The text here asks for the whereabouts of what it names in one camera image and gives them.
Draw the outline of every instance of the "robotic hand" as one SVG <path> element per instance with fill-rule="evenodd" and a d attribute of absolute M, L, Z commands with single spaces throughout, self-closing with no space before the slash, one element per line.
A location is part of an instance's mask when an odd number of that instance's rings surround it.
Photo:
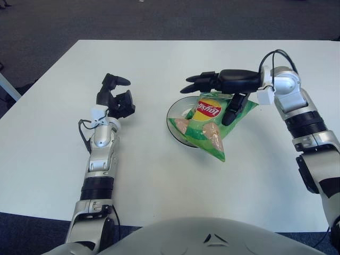
<path fill-rule="evenodd" d="M 283 55 L 292 69 L 274 68 L 274 54 Z M 273 69 L 263 66 L 273 55 Z M 307 189 L 321 195 L 324 212 L 331 230 L 332 245 L 340 253 L 340 143 L 333 131 L 328 130 L 307 92 L 301 89 L 298 71 L 283 50 L 267 54 L 261 61 L 259 72 L 248 70 L 222 70 L 205 72 L 187 78 L 194 82 L 181 93 L 194 91 L 234 94 L 222 123 L 230 125 L 247 103 L 249 94 L 257 93 L 259 104 L 275 102 L 281 118 L 293 136 L 293 145 L 303 152 L 296 158 L 299 172 Z"/>
<path fill-rule="evenodd" d="M 107 74 L 102 84 L 97 104 L 91 109 L 92 120 L 78 123 L 90 153 L 80 200 L 75 205 L 65 244 L 50 251 L 51 254 L 97 254 L 113 244 L 115 220 L 120 226 L 112 199 L 121 129 L 118 119 L 133 114 L 135 106 L 129 90 L 116 97 L 111 94 L 117 85 L 130 85 L 128 80 Z M 88 141 L 82 133 L 82 124 L 94 129 Z"/>

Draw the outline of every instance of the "green chip bag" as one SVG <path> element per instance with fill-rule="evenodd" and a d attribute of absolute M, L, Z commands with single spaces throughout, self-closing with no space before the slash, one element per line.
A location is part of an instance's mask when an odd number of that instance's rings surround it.
<path fill-rule="evenodd" d="M 229 126 L 225 126 L 222 124 L 222 118 L 231 99 L 231 95 L 220 92 L 202 93 L 196 107 L 190 110 L 185 119 L 169 118 L 169 121 L 185 140 L 224 162 L 222 139 L 257 106 L 256 103 L 248 100 L 236 119 Z"/>

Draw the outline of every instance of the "clear plate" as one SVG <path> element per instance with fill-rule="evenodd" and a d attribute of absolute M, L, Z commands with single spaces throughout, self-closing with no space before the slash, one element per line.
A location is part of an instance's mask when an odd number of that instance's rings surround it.
<path fill-rule="evenodd" d="M 188 112 L 196 106 L 197 100 L 199 97 L 184 97 L 177 102 L 175 102 L 169 109 L 168 114 L 166 115 L 166 123 L 168 125 L 168 129 L 170 133 L 176 138 L 177 141 L 181 142 L 184 145 L 195 147 L 191 142 L 186 141 L 182 138 L 180 132 L 171 124 L 168 118 L 185 118 Z"/>

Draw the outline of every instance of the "gray carpet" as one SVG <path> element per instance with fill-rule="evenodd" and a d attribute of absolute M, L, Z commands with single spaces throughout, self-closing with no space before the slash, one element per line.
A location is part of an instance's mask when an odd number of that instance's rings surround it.
<path fill-rule="evenodd" d="M 339 0 L 8 0 L 0 10 L 2 74 L 21 87 L 78 39 L 331 40 Z M 0 98 L 5 92 L 0 89 Z M 5 114 L 0 101 L 0 117 Z M 0 214 L 0 254 L 39 254 L 63 242 L 67 222 Z M 312 245 L 321 233 L 286 233 Z M 336 254 L 324 240 L 320 250 Z"/>

